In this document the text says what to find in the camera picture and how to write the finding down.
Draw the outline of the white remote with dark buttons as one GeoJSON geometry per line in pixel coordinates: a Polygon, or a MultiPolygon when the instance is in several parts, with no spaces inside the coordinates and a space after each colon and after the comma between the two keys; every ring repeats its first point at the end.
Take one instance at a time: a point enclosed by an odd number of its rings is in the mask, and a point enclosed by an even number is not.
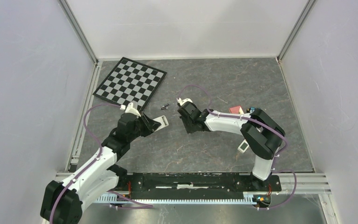
{"type": "Polygon", "coordinates": [[[154,118],[153,121],[156,123],[156,125],[154,125],[155,128],[153,128],[154,132],[169,126],[168,120],[165,115],[154,118]]]}

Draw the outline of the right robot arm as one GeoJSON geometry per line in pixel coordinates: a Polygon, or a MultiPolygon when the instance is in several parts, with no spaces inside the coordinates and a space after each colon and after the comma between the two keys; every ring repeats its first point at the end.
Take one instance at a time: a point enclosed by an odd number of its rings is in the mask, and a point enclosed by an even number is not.
{"type": "Polygon", "coordinates": [[[205,109],[201,111],[186,98],[178,99],[178,112],[187,133],[208,131],[241,135],[244,140],[238,147],[240,152],[251,149],[255,164],[250,178],[255,190],[269,185],[269,176],[276,152],[282,143],[287,143],[285,131],[260,108],[252,108],[245,114],[232,114],[205,109]]]}

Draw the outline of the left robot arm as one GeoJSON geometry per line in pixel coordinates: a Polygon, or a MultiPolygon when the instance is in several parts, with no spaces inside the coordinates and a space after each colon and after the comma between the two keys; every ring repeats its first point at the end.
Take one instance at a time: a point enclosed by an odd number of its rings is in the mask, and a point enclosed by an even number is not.
{"type": "Polygon", "coordinates": [[[128,184],[116,165],[138,137],[147,137],[169,125],[166,116],[151,119],[143,113],[124,113],[97,152],[76,172],[45,189],[40,216],[51,224],[77,224],[86,209],[107,191],[128,184]]]}

